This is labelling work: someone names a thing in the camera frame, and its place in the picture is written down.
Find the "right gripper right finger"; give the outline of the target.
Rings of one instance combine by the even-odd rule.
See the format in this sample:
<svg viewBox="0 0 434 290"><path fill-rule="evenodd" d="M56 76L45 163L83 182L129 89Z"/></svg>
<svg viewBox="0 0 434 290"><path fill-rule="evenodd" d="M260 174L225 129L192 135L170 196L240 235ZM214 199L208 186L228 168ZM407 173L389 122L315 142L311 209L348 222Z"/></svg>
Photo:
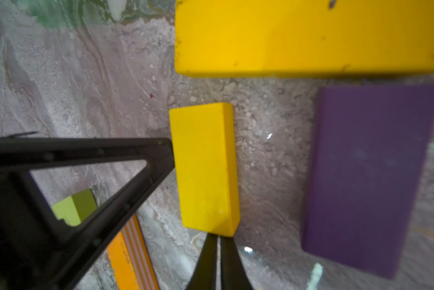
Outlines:
<svg viewBox="0 0 434 290"><path fill-rule="evenodd" d="M253 290L233 238L221 236L221 289Z"/></svg>

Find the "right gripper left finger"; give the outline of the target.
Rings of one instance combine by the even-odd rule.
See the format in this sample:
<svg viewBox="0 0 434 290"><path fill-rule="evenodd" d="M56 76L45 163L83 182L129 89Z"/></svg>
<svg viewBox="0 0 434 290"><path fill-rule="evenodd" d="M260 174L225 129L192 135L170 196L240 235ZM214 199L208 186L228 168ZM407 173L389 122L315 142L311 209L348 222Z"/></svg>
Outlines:
<svg viewBox="0 0 434 290"><path fill-rule="evenodd" d="M186 290L216 289L217 241L217 235L207 234L195 271Z"/></svg>

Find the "short yellow block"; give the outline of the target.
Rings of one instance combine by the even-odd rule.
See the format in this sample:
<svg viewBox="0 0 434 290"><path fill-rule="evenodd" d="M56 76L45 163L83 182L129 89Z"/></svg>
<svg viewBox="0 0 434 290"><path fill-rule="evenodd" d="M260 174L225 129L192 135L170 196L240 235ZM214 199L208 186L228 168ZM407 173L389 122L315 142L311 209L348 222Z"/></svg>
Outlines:
<svg viewBox="0 0 434 290"><path fill-rule="evenodd" d="M233 106L169 111L182 223L225 237L241 220Z"/></svg>

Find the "purple block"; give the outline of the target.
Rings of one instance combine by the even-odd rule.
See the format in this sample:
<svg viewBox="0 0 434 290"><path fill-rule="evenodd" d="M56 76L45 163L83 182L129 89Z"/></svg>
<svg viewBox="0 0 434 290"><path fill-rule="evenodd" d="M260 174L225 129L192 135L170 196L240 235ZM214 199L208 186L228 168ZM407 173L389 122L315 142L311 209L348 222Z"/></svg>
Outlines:
<svg viewBox="0 0 434 290"><path fill-rule="evenodd" d="M322 88L300 231L302 249L396 276L434 128L434 85Z"/></svg>

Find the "long yellow block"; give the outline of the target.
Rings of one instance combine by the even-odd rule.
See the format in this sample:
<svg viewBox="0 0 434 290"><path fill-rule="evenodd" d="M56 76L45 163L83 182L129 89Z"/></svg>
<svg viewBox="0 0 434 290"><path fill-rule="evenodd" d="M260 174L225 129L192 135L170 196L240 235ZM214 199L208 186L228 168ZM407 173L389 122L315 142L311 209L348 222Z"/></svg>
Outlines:
<svg viewBox="0 0 434 290"><path fill-rule="evenodd" d="M434 1L178 1L189 77L434 73Z"/></svg>

